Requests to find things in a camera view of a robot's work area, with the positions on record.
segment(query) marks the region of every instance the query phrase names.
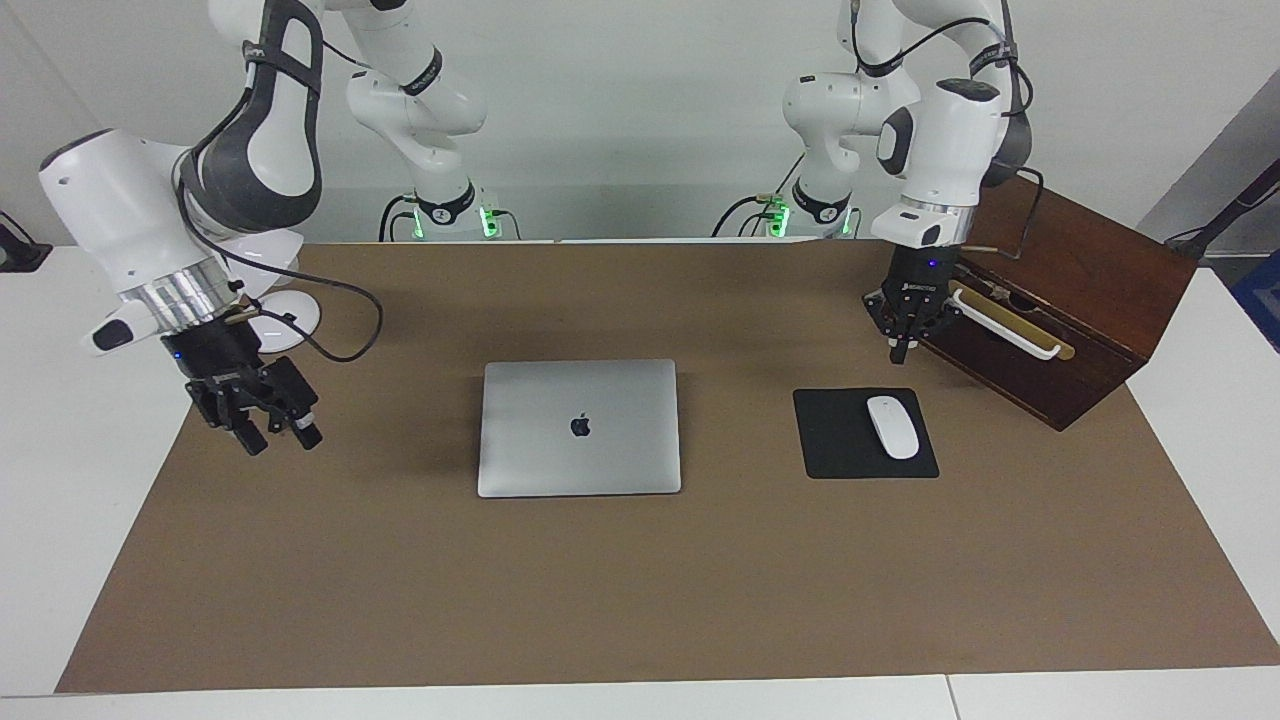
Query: table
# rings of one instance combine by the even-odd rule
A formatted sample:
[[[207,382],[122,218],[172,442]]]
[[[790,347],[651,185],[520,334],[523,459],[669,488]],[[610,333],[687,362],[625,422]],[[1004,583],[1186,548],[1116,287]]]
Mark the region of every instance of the table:
[[[0,694],[50,692],[69,655],[97,588],[123,542],[146,489],[186,411],[168,383],[180,383],[156,343],[91,360],[70,355],[84,307],[104,314],[114,305],[95,268],[78,250],[64,249],[38,275],[0,286],[6,342],[0,360],[10,402],[0,413],[5,437],[67,438],[61,452],[40,442],[20,445],[0,460],[6,528],[0,570],[6,583],[0,615]],[[1208,372],[1183,387],[1188,372]],[[1244,318],[1208,272],[1197,275],[1169,337],[1151,366],[1130,383],[1134,393],[1215,529],[1262,615],[1280,623],[1280,357]],[[133,407],[125,427],[118,409]],[[76,418],[68,430],[64,418]],[[1202,432],[1231,428],[1229,436]],[[68,433],[77,433],[70,442]],[[1247,447],[1249,452],[1239,452]],[[553,688],[424,688],[403,691],[292,691],[49,698],[0,701],[5,716],[155,716],[302,712],[344,716],[385,710],[415,716],[881,716],[955,717],[1271,716],[1280,702],[1280,670],[1193,673],[1102,673],[960,678],[893,678],[785,683],[694,683],[681,685]],[[1180,698],[1194,698],[1188,702]],[[1092,701],[1107,705],[1106,715]],[[602,712],[613,706],[618,712]],[[1165,712],[1165,706],[1174,711]]]

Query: wooden box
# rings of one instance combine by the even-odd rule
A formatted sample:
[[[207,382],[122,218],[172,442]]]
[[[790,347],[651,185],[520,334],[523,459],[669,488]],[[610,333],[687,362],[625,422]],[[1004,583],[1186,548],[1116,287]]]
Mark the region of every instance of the wooden box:
[[[969,245],[1016,250],[1034,195],[1023,179],[984,191]],[[964,295],[998,304],[1074,356],[1038,360],[966,319],[927,346],[1062,430],[1147,364],[1196,266],[1046,191],[1023,258],[965,252],[957,282]]]

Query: brown desk mat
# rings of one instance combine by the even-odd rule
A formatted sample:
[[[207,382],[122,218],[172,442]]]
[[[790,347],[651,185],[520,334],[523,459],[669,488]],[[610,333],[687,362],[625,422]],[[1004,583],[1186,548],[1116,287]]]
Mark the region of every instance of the brown desk mat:
[[[61,692],[1280,664],[1120,391],[1055,433],[859,304],[887,250],[320,246],[375,290],[292,355],[325,442],[188,418]],[[367,306],[316,291],[320,337]],[[673,357],[685,489],[481,501],[493,360]],[[805,477],[791,392],[913,387],[938,480]]]

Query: mouse pad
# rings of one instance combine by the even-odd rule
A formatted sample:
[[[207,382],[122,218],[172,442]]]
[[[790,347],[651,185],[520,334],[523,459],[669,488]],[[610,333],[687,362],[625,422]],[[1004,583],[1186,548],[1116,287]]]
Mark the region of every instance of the mouse pad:
[[[920,452],[910,460],[893,460],[884,452],[867,400],[896,397],[920,437]],[[915,391],[906,388],[797,389],[794,393],[796,423],[804,466],[815,480],[860,480],[869,478],[937,478],[929,432]]]

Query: laptop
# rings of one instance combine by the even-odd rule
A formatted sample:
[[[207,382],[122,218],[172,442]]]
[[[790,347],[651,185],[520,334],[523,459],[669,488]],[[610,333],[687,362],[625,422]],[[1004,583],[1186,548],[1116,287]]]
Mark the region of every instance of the laptop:
[[[480,497],[680,492],[671,360],[490,363]]]

